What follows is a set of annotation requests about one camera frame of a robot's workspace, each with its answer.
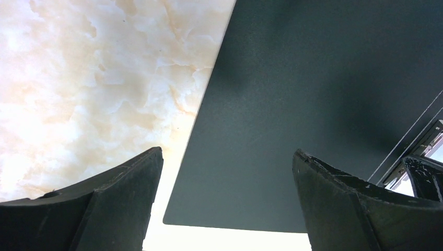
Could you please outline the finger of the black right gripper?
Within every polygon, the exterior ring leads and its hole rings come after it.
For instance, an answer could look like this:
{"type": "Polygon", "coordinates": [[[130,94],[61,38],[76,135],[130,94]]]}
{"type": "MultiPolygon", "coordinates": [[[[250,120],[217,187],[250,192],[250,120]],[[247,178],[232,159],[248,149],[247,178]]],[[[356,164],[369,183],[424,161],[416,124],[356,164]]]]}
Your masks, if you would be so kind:
{"type": "Polygon", "coordinates": [[[418,155],[402,158],[414,196],[442,202],[442,162],[418,155]]]}

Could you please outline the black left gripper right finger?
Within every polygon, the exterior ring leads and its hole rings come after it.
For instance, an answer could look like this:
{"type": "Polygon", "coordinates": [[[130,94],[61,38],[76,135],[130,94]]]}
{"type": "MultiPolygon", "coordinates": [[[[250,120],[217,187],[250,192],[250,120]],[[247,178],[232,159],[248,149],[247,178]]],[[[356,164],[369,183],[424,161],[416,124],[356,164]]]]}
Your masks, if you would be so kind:
{"type": "Polygon", "coordinates": [[[297,150],[293,176],[313,250],[442,250],[442,185],[403,195],[297,150]]]}

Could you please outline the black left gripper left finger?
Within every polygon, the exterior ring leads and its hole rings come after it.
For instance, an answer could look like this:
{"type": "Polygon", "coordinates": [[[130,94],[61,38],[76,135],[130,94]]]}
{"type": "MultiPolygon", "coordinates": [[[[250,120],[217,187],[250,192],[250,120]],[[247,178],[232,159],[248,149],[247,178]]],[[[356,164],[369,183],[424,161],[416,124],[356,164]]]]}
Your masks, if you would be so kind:
{"type": "Polygon", "coordinates": [[[152,147],[36,199],[1,203],[1,250],[142,250],[163,163],[152,147]]]}

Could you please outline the white paper sheet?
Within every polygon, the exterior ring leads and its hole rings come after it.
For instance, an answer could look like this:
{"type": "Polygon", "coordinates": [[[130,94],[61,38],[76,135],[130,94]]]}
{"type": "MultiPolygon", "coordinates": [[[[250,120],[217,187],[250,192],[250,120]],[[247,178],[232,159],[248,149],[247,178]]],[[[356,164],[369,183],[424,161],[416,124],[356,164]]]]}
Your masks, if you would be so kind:
{"type": "Polygon", "coordinates": [[[442,202],[442,132],[430,134],[403,157],[383,186],[407,196],[442,202]]]}

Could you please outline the black file folder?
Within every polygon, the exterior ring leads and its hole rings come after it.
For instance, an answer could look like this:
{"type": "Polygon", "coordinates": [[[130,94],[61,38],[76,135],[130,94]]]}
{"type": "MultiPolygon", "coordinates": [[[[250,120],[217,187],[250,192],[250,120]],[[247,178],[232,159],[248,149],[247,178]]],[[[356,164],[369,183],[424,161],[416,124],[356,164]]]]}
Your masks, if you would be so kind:
{"type": "Polygon", "coordinates": [[[168,225],[303,233],[297,149],[377,183],[442,117],[442,1],[236,1],[168,225]]]}

